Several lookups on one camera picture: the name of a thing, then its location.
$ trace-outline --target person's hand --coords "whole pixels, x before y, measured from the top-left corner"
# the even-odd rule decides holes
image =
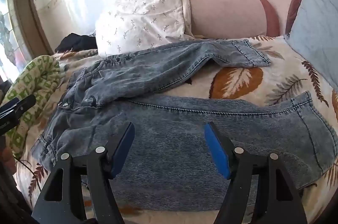
[[[16,166],[15,166],[13,152],[9,147],[5,147],[5,149],[1,152],[0,161],[10,171],[12,175],[16,173]]]

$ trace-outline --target blue gripper pad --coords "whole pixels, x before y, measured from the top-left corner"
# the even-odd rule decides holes
[[[135,138],[135,127],[132,123],[129,123],[126,131],[121,137],[121,140],[112,156],[113,168],[111,171],[111,176],[113,178],[115,178],[115,176],[121,172],[124,162],[126,161],[128,152],[130,150],[131,144],[134,141],[134,138]]]
[[[209,124],[204,126],[204,137],[218,172],[223,175],[225,179],[230,179],[228,156],[223,150],[219,139]]]

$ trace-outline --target gray denim jeans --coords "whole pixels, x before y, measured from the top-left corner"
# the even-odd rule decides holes
[[[242,40],[187,41],[108,57],[73,74],[33,156],[50,170],[62,153],[87,154],[130,121],[135,140],[111,181],[117,202],[152,210],[214,210],[229,181],[217,172],[204,140],[203,126],[213,121],[235,146],[277,153],[297,188],[321,177],[337,155],[337,137],[309,93],[267,107],[156,93],[182,84],[209,59],[225,67],[270,63]]]

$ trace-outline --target blue cloth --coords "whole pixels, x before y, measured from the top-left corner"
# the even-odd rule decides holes
[[[204,139],[203,126],[213,121],[236,146],[277,153],[297,188],[321,177],[337,155],[337,137],[309,93],[267,107],[156,93],[183,84],[211,59],[224,67],[270,64],[246,40],[185,41],[108,57],[73,74],[33,156],[50,170],[62,153],[87,154],[130,121],[135,139],[111,181],[118,204],[216,210],[229,181],[217,171]],[[249,205],[255,194],[254,185]]]
[[[338,0],[302,0],[285,40],[338,92]]]

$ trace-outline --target black cloth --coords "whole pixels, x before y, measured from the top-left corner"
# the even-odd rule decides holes
[[[95,37],[71,33],[61,41],[55,52],[66,52],[68,50],[78,52],[88,49],[97,49]]]

